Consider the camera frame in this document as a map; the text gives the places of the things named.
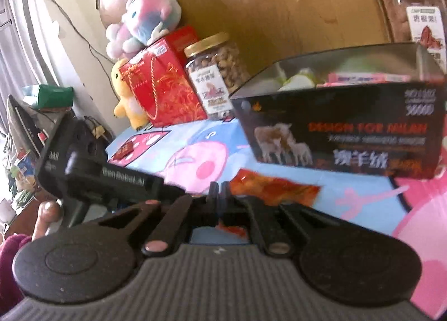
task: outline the finger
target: finger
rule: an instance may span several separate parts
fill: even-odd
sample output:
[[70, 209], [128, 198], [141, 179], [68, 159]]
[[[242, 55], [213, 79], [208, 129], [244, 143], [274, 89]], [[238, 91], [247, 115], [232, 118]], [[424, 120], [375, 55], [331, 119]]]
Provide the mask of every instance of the finger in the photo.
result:
[[62, 209], [54, 201], [46, 201], [40, 204], [37, 213], [37, 220], [31, 240], [42, 238], [51, 223], [59, 221], [62, 216]]

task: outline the glass jar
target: glass jar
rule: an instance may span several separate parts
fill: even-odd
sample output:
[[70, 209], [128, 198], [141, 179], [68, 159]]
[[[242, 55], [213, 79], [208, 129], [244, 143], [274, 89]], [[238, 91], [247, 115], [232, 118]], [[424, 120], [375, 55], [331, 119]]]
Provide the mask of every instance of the glass jar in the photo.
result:
[[419, 42], [446, 72], [445, 0], [393, 0], [389, 16], [396, 42]]
[[186, 71], [208, 118], [221, 120], [232, 114], [229, 95], [250, 78], [237, 45], [226, 32], [185, 48]]

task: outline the stuffed animal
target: stuffed animal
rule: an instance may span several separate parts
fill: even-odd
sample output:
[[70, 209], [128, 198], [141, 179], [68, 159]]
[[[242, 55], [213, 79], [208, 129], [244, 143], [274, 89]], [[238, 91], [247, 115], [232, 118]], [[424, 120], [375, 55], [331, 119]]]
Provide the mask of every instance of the stuffed animal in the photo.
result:
[[115, 107], [113, 114], [118, 118], [127, 116], [133, 129], [139, 130], [149, 123], [149, 118], [135, 99], [132, 90], [126, 80], [122, 77], [119, 68], [127, 62], [122, 59], [115, 63], [112, 68], [111, 78], [116, 94], [120, 97], [118, 105]]
[[173, 31], [182, 14], [176, 0], [128, 0], [126, 9], [121, 21], [146, 46]]
[[110, 41], [106, 48], [107, 56], [114, 60], [122, 57], [131, 59], [144, 47], [132, 36], [124, 23], [109, 25], [106, 29], [106, 37]]

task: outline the white wall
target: white wall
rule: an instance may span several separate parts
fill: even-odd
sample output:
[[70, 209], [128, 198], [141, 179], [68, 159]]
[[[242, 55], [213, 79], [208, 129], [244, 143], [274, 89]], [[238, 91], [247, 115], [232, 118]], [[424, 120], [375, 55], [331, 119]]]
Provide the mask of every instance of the white wall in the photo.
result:
[[[68, 13], [79, 32], [90, 41], [93, 47], [105, 54], [107, 45], [105, 28], [95, 9], [95, 0], [56, 1]], [[113, 109], [118, 101], [109, 84], [112, 64], [100, 58], [107, 72], [105, 74], [97, 60], [90, 54], [87, 43], [74, 32], [58, 8], [50, 0], [45, 0], [45, 3], [51, 18], [57, 20], [60, 25], [60, 41], [83, 85], [106, 124], [115, 134], [119, 134], [129, 126], [129, 121], [126, 118], [119, 119], [113, 116]]]

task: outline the jar label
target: jar label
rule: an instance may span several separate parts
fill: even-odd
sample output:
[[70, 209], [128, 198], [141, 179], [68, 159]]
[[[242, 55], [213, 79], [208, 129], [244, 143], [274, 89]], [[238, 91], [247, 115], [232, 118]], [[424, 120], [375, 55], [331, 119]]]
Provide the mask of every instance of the jar label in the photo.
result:
[[411, 39], [425, 47], [429, 54], [447, 72], [446, 42], [443, 20], [438, 7], [407, 7]]
[[233, 109], [227, 86], [217, 65], [212, 65], [189, 74], [208, 114], [215, 114]]

